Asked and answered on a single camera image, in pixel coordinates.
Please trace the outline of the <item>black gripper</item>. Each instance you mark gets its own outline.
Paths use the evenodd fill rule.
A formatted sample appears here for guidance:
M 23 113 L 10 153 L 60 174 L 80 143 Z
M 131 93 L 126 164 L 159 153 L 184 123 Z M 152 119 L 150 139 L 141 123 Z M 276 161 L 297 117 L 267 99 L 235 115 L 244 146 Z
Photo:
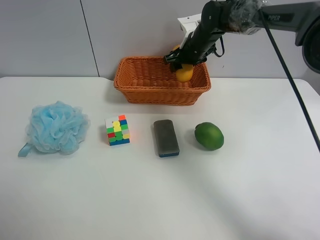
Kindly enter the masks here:
M 170 63 L 170 71 L 183 69 L 182 64 L 197 65 L 207 61 L 210 54 L 220 58 L 217 53 L 216 42 L 222 44 L 222 31 L 216 27 L 206 28 L 200 23 L 187 38 L 182 49 L 175 48 L 163 57 L 165 63 Z

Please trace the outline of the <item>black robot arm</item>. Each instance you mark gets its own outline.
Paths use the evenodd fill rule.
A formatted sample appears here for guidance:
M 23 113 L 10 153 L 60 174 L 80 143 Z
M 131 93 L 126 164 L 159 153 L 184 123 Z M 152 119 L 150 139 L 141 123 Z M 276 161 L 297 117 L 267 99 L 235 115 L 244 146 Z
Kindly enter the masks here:
M 266 5 L 262 0 L 210 0 L 200 14 L 178 19 L 184 38 L 180 46 L 164 56 L 174 71 L 183 64 L 198 65 L 216 54 L 216 41 L 225 33 L 252 35 L 260 29 L 295 33 L 306 65 L 320 71 L 319 1 Z

